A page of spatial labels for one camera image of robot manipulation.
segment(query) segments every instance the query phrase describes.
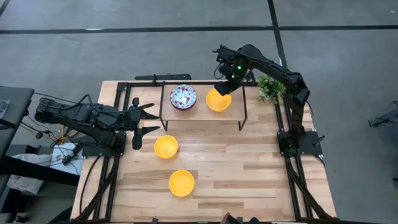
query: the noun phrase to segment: green plant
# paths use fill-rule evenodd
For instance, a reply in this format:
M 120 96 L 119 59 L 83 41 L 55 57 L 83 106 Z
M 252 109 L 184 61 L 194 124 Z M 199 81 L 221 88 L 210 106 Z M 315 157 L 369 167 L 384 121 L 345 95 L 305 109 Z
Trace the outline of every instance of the green plant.
M 268 76 L 261 75 L 258 84 L 260 87 L 260 100 L 263 102 L 269 100 L 276 104 L 278 97 L 285 91 L 285 86 Z

